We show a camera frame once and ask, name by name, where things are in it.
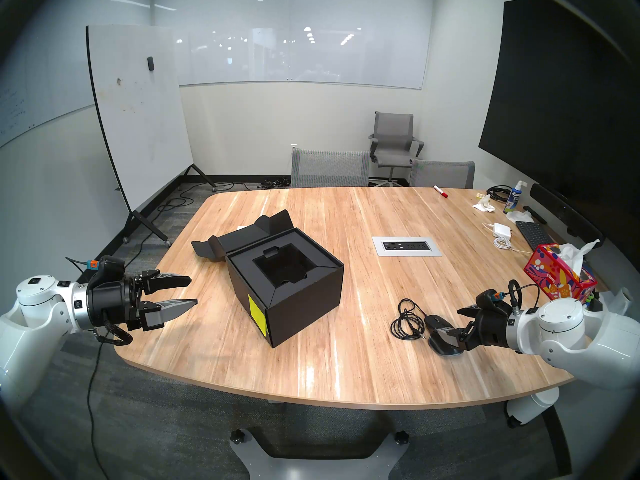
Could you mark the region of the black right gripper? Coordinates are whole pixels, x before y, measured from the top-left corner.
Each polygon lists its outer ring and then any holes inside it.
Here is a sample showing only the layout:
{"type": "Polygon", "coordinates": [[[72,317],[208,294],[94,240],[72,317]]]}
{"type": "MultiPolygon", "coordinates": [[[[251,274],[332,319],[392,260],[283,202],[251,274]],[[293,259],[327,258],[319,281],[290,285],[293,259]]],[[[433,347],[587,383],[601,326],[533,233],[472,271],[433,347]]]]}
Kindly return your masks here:
{"type": "Polygon", "coordinates": [[[456,312],[472,318],[466,328],[439,327],[431,332],[431,338],[459,342],[463,351],[471,351],[480,345],[510,348],[506,333],[509,315],[478,306],[465,306],[456,312]]]}

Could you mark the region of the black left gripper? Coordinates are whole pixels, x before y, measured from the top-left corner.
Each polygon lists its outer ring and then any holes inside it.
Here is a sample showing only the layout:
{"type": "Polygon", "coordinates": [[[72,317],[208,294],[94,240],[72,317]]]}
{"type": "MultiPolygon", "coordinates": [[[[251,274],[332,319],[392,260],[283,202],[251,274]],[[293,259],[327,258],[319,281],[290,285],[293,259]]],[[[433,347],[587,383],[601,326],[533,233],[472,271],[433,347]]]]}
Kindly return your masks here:
{"type": "Polygon", "coordinates": [[[123,273],[95,273],[88,282],[88,317],[95,328],[125,323],[128,330],[143,331],[163,328],[198,304],[197,299],[140,301],[142,291],[151,295],[157,291],[187,287],[191,277],[175,273],[146,270],[131,277],[123,273]]]}

